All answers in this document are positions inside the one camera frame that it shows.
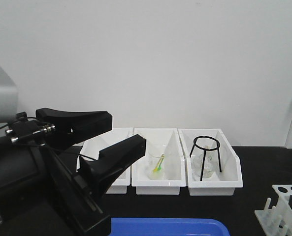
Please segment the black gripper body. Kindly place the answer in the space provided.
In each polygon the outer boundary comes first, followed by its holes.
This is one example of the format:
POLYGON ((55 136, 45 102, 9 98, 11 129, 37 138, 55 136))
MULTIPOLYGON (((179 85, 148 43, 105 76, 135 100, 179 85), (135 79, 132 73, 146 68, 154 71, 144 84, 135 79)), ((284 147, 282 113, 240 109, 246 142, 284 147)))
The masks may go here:
POLYGON ((0 137, 0 222, 18 209, 22 197, 49 197, 78 236, 106 236, 111 218, 90 194, 87 182, 60 160, 65 150, 50 147, 46 137, 55 126, 18 113, 0 137))

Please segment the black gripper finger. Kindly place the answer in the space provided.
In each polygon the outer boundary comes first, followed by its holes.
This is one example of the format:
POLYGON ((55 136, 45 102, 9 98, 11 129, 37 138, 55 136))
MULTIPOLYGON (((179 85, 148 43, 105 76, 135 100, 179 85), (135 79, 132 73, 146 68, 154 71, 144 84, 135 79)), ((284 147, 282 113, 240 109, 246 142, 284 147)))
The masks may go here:
POLYGON ((134 135, 100 150, 97 160, 87 161, 80 157, 78 172, 87 182, 91 196, 101 198, 128 167, 145 155, 145 151, 146 139, 134 135))
POLYGON ((107 111, 66 112, 41 108, 35 114, 41 121, 55 126, 55 131, 45 140, 50 147, 60 150, 112 130, 113 117, 107 111))

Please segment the robot arm link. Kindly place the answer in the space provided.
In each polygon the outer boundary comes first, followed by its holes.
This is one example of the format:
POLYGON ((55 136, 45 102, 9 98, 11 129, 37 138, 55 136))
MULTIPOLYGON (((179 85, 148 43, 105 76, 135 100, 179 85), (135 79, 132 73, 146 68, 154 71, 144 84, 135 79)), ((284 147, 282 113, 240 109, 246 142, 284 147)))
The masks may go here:
POLYGON ((17 113, 18 90, 13 80, 0 67, 0 123, 13 120, 17 113))

